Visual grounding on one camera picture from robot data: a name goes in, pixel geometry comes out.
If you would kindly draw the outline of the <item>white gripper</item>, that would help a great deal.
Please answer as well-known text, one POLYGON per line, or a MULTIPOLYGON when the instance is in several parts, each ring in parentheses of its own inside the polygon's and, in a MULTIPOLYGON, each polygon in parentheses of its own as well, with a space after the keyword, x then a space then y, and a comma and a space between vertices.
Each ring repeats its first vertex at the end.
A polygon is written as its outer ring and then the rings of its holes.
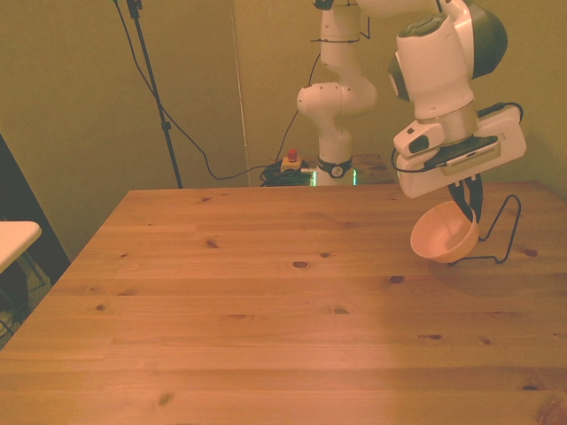
POLYGON ((480 221, 480 173, 525 154, 522 118, 520 107, 487 107, 470 124, 452 130, 439 119, 414 120, 395 136, 395 169, 402 191, 415 198, 447 186, 462 214, 480 221), (468 177, 470 204, 462 181, 468 177))

